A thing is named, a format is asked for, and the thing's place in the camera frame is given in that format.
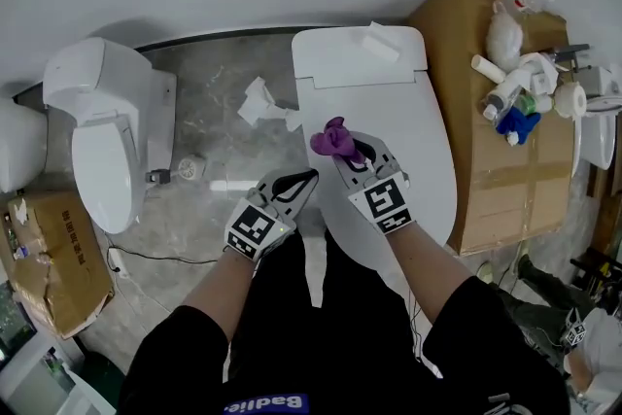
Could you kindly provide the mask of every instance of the white shirt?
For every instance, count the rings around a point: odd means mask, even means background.
[[[577,345],[593,375],[585,396],[609,405],[622,392],[622,324],[595,308],[585,317],[585,338]],[[570,373],[568,357],[564,369]]]

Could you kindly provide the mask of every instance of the purple cloth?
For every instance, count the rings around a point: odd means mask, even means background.
[[[330,120],[324,133],[316,133],[309,141],[311,149],[320,156],[343,156],[357,164],[365,163],[365,156],[357,151],[350,131],[340,116]]]
[[[540,113],[525,116],[518,109],[512,108],[497,126],[497,132],[507,135],[510,131],[518,133],[518,143],[525,144],[527,137],[532,132],[537,122],[540,121]]]

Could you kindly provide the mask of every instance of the blue label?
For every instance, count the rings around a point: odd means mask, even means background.
[[[270,395],[230,403],[223,413],[309,413],[307,395]]]

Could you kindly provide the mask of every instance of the shoe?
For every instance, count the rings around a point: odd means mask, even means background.
[[[492,284],[493,283],[493,264],[489,261],[484,261],[479,268],[477,268],[477,273],[475,273],[477,278],[481,280],[484,284]]]
[[[512,262],[512,275],[518,277],[518,268],[520,266],[520,262],[523,257],[529,257],[529,241],[522,240],[518,245],[518,249],[516,250],[516,256],[514,257],[514,261]]]

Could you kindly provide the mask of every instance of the gray floor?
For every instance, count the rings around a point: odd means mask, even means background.
[[[188,44],[147,53],[156,69],[175,73],[177,119],[173,165],[188,154],[207,158],[203,179],[189,183],[174,178],[168,186],[149,190],[140,223],[113,237],[115,243],[154,256],[179,255],[187,259],[215,259],[223,249],[223,226],[243,191],[235,181],[256,181],[272,168],[306,164],[302,132],[290,133],[283,121],[263,121],[251,128],[237,115],[244,90],[262,76],[277,104],[295,106],[292,66],[293,35],[227,38]],[[24,94],[20,102],[41,106],[41,90]],[[75,187],[70,141],[75,123],[61,111],[49,109],[49,156],[46,172],[30,188]],[[598,203],[585,196],[588,165],[582,162],[571,186],[566,222],[558,233],[532,240],[534,262],[566,281],[571,277],[569,258],[588,245]],[[323,222],[317,208],[309,206],[300,222],[307,250],[307,278],[314,303],[321,302],[326,268]],[[102,251],[106,240],[96,230]],[[473,271],[491,259],[499,280],[510,264],[515,247],[464,258]],[[186,265],[126,256],[131,280],[116,279],[117,295],[101,316],[80,334],[85,344],[127,371],[145,335],[177,306],[207,271],[209,265]],[[414,301],[401,276],[385,276],[411,308]],[[508,273],[502,286],[511,289]],[[537,296],[518,283],[514,294],[538,302]],[[423,334],[430,325],[420,314],[417,327]]]

